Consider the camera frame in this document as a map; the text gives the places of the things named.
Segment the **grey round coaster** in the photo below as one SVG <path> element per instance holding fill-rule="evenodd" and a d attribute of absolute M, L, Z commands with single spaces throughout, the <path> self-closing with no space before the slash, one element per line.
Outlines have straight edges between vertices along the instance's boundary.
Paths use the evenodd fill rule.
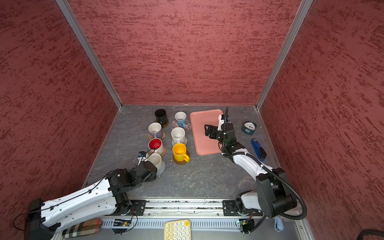
<path fill-rule="evenodd" d="M 166 165 L 164 163 L 164 161 L 161 161 L 157 166 L 157 176 L 160 176 L 164 171 L 165 171 L 165 168 L 166 168 Z"/>

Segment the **red inside white mug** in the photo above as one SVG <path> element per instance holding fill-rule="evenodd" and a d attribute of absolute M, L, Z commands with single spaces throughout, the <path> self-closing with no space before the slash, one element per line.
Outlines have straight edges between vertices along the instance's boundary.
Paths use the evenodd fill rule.
<path fill-rule="evenodd" d="M 152 139 L 149 141 L 148 144 L 150 150 L 156 150 L 156 149 L 161 149 L 164 147 L 163 141 L 161 139 Z"/>

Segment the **yellow mug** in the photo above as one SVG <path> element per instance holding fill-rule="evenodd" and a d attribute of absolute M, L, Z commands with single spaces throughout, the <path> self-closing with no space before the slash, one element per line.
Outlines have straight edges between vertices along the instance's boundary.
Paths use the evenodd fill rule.
<path fill-rule="evenodd" d="M 173 155 L 188 154 L 187 147 L 184 144 L 176 144 L 173 146 Z"/>

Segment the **purple mug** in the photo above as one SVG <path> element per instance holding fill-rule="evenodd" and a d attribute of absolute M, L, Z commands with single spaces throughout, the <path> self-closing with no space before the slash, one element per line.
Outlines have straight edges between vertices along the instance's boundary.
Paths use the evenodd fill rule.
<path fill-rule="evenodd" d="M 151 123 L 148 127 L 148 131 L 151 139 L 161 139 L 164 135 L 163 127 L 160 123 Z"/>

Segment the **white mug back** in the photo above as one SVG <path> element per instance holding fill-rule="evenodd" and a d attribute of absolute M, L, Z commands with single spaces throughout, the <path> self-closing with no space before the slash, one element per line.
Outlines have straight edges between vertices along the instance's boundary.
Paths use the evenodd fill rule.
<path fill-rule="evenodd" d="M 183 128 L 175 128 L 171 131 L 172 139 L 182 139 L 186 138 L 186 132 Z"/>

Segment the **blue mug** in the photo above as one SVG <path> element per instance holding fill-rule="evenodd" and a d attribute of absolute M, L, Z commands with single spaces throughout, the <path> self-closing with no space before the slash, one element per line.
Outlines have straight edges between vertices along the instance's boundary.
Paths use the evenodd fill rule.
<path fill-rule="evenodd" d="M 187 114 L 185 112 L 177 112 L 175 114 L 175 120 L 180 128 L 187 128 Z"/>

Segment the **black mug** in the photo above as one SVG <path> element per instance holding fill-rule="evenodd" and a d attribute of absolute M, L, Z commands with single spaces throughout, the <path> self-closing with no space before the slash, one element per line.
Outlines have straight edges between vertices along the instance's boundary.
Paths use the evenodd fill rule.
<path fill-rule="evenodd" d="M 164 125 L 166 124 L 169 120 L 167 117 L 167 112 L 164 109 L 158 109 L 155 111 L 155 117 L 156 120 L 158 121 L 159 124 Z"/>

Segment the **paw print cork coaster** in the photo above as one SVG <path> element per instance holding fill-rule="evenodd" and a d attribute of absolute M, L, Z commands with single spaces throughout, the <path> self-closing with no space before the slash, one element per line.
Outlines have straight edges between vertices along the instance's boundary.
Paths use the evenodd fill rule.
<path fill-rule="evenodd" d="M 152 139 L 164 140 L 166 138 L 166 133 L 163 130 L 161 130 L 160 132 L 157 132 L 157 133 L 149 133 L 148 138 L 149 138 L 149 140 L 152 140 Z"/>

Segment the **brown wooden round coaster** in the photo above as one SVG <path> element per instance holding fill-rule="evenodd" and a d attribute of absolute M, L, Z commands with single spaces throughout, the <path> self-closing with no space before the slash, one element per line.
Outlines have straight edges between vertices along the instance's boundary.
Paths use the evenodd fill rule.
<path fill-rule="evenodd" d="M 188 154 L 173 155 L 173 161 L 178 165 L 183 165 L 190 162 L 190 156 Z"/>

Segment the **pink flower coaster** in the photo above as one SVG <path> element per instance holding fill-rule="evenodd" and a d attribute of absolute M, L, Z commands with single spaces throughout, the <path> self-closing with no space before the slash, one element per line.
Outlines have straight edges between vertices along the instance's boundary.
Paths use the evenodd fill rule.
<path fill-rule="evenodd" d="M 175 128 L 180 128 L 176 120 L 173 120 L 172 125 L 172 130 Z M 186 121 L 185 125 L 181 126 L 181 128 L 183 128 L 185 131 L 189 131 L 192 129 L 192 125 L 189 123 L 189 121 Z"/>

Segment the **beige woven round coaster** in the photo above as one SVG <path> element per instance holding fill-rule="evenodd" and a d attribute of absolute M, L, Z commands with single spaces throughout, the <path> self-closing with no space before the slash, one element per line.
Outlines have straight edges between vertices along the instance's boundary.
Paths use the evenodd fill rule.
<path fill-rule="evenodd" d="M 172 145 L 173 146 L 176 145 L 176 144 L 184 144 L 184 145 L 186 145 L 187 142 L 188 142 L 188 140 L 186 138 L 182 138 L 182 139 L 175 139 L 175 138 L 173 138 L 172 139 Z"/>

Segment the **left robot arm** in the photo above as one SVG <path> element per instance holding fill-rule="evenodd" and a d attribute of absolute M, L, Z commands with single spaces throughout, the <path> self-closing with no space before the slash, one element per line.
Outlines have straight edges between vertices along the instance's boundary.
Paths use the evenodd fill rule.
<path fill-rule="evenodd" d="M 50 201 L 35 199 L 21 214 L 24 226 L 18 227 L 13 220 L 13 227 L 22 231 L 26 240 L 50 240 L 64 229 L 100 216 L 132 219 L 138 215 L 139 207 L 129 199 L 128 192 L 156 180 L 163 165 L 161 156 L 151 153 L 134 168 L 112 170 L 72 194 Z"/>

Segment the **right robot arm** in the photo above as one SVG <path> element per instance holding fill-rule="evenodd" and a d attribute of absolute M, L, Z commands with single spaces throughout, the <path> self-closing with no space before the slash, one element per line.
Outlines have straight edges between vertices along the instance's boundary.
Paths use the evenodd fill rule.
<path fill-rule="evenodd" d="M 282 168 L 272 168 L 237 141 L 229 108 L 219 116 L 219 125 L 205 125 L 205 135 L 215 139 L 222 147 L 222 155 L 242 167 L 256 181 L 257 190 L 240 197 L 241 207 L 257 209 L 270 219 L 281 216 L 290 220 L 303 220 L 308 213 L 303 198 L 290 185 Z"/>

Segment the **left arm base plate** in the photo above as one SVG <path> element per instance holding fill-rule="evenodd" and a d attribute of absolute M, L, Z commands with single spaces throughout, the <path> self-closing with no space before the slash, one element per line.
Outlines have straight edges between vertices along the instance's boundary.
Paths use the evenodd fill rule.
<path fill-rule="evenodd" d="M 146 200 L 128 200 L 119 209 L 120 216 L 142 216 L 146 209 Z"/>

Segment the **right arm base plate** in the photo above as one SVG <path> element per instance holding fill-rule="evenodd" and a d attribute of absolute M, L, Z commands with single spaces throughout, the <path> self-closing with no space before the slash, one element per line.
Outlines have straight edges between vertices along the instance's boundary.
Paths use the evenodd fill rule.
<path fill-rule="evenodd" d="M 240 199 L 223 200 L 224 216 L 262 216 L 263 213 L 257 209 L 246 209 Z"/>

